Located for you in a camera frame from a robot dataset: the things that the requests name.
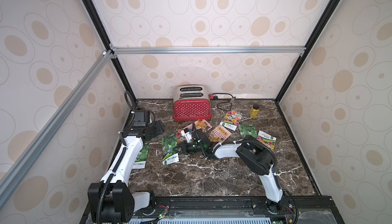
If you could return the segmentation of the green gourd packet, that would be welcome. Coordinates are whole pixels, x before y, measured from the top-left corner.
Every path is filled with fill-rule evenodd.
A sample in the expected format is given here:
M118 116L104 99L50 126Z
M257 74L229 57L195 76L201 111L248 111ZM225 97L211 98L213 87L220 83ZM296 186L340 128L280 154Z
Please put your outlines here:
M133 169L145 169L149 147L150 147L149 145L143 146L143 148L141 149L141 151L138 153L136 157L136 160L133 164Z
M177 146L177 134L171 134L162 138L162 150L163 150L163 165L170 165L172 163L179 162L178 153L174 150Z
M256 128L253 125L239 124L238 128L239 128L240 135L243 139L245 139L247 136L252 136L253 138L258 137Z

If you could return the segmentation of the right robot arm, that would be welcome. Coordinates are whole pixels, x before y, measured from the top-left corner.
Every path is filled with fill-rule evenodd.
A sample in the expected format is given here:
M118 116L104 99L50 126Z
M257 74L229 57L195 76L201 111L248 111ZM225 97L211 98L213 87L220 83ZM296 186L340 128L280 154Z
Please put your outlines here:
M240 158L250 171L259 176L265 190L266 206L270 213L277 213L286 205L287 195L281 188L275 169L278 163L273 151L252 136L232 142L213 142L201 129L181 131L184 141L174 151L195 153L200 151L206 159Z

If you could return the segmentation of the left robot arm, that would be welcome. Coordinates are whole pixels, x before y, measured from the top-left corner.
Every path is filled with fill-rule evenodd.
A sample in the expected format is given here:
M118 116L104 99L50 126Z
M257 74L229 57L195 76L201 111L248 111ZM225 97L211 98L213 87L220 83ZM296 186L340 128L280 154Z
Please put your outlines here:
M108 171L98 183L92 183L87 195L95 224L122 224L131 220L133 214L152 208L149 192L131 193L129 177L137 155L146 142L164 132L162 121L154 121L145 127L126 128L118 132L121 147Z

